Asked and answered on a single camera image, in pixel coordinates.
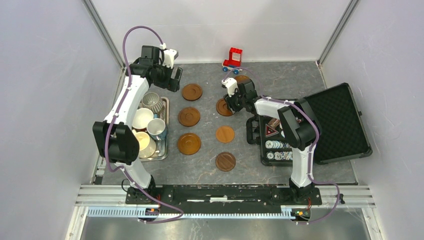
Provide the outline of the dark wooden coaster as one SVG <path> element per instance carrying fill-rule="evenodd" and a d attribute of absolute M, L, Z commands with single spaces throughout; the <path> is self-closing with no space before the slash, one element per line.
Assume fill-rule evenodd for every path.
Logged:
<path fill-rule="evenodd" d="M 229 172 L 236 166 L 236 158 L 230 152 L 221 152 L 215 158 L 216 167 L 223 172 Z"/>

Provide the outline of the light wooden coaster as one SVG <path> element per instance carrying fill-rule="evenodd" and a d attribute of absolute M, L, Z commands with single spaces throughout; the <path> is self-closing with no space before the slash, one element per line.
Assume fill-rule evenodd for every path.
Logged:
<path fill-rule="evenodd" d="M 216 130 L 215 137 L 220 143 L 226 144 L 235 138 L 235 132 L 230 126 L 223 125 Z"/>

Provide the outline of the brown wooden coaster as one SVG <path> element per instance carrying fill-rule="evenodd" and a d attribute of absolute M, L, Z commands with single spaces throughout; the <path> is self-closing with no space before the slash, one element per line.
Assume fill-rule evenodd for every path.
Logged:
<path fill-rule="evenodd" d="M 179 123 L 185 127 L 195 126 L 200 118 L 200 112 L 194 107 L 185 107 L 178 114 Z"/>
<path fill-rule="evenodd" d="M 217 101 L 215 109 L 221 116 L 230 117 L 233 115 L 233 112 L 229 109 L 226 101 L 223 98 Z"/>
<path fill-rule="evenodd" d="M 203 95 L 203 89 L 196 83 L 190 83 L 182 89 L 181 94 L 182 97 L 187 101 L 196 101 Z"/>
<path fill-rule="evenodd" d="M 195 133 L 185 133 L 177 141 L 177 148 L 184 155 L 193 155 L 201 148 L 202 142 Z"/>
<path fill-rule="evenodd" d="M 251 82 L 251 79 L 246 75 L 237 75 L 234 77 L 234 79 L 236 80 L 238 85 L 247 84 Z"/>

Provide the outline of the metal tray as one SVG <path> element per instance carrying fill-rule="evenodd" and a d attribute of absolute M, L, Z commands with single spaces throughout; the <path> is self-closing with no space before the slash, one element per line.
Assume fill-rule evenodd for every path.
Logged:
<path fill-rule="evenodd" d="M 168 156 L 169 108 L 169 99 L 154 92 L 142 98 L 131 128 L 139 141 L 138 157 L 142 162 L 163 160 Z"/>

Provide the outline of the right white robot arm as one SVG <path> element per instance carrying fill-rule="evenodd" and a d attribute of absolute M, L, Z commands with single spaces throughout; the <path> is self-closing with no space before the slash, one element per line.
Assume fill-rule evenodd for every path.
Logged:
<path fill-rule="evenodd" d="M 232 112 L 241 109 L 259 115 L 278 119 L 283 137 L 292 147 L 292 173 L 289 178 L 289 199 L 302 204 L 314 189 L 313 154 L 320 136 L 320 123 L 310 104 L 304 98 L 280 100 L 258 95 L 252 80 L 237 82 L 227 77 L 221 81 L 226 89 L 224 100 Z"/>

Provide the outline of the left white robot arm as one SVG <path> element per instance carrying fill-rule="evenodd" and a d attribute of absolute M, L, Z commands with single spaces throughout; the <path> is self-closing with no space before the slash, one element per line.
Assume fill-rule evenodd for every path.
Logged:
<path fill-rule="evenodd" d="M 179 52 L 160 46 L 144 45 L 141 56 L 129 64 L 124 84 L 110 113 L 103 121 L 96 121 L 92 131 L 96 146 L 110 172 L 122 171 L 130 185 L 138 190 L 145 204 L 153 203 L 157 190 L 153 177 L 139 161 L 139 142 L 132 133 L 132 121 L 149 88 L 156 87 L 177 92 L 180 88 L 181 67 L 174 67 Z"/>

